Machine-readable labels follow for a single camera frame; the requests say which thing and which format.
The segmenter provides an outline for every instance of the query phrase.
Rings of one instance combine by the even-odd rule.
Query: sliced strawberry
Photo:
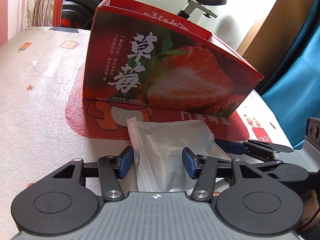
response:
[[[172,55],[159,65],[161,74],[148,89],[148,103],[186,111],[213,104],[233,92],[233,82],[210,50],[185,46],[187,54]]]
[[[230,97],[227,97],[209,106],[204,114],[228,117],[238,108],[244,99],[245,96],[240,94],[231,95]]]

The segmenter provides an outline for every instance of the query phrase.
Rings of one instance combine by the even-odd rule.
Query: ribbed gray surface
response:
[[[207,203],[188,200],[184,192],[131,192],[120,202],[106,203],[97,218],[80,230],[55,240],[254,240],[225,226]],[[50,240],[24,232],[14,240]],[[297,240],[294,233],[272,240]]]

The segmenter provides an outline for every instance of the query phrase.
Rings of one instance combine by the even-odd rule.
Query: plastic bag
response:
[[[195,154],[230,158],[214,142],[214,136],[201,120],[179,122],[137,122],[127,119],[134,149],[139,191],[191,193],[196,180],[189,178],[181,154],[189,147]]]

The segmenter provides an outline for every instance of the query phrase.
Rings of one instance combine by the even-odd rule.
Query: strawberry box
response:
[[[188,20],[133,0],[104,0],[92,25],[83,97],[228,117],[262,78]]]

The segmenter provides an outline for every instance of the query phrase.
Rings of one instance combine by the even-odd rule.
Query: table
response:
[[[259,139],[291,146],[274,114],[255,92],[228,119],[82,99],[90,32],[33,27],[0,47],[0,235],[17,232],[13,198],[74,158],[97,161],[130,145],[127,118],[169,122],[202,119],[218,139]],[[135,176],[134,165],[128,178]],[[136,190],[130,179],[124,192]],[[99,194],[99,180],[87,187]]]

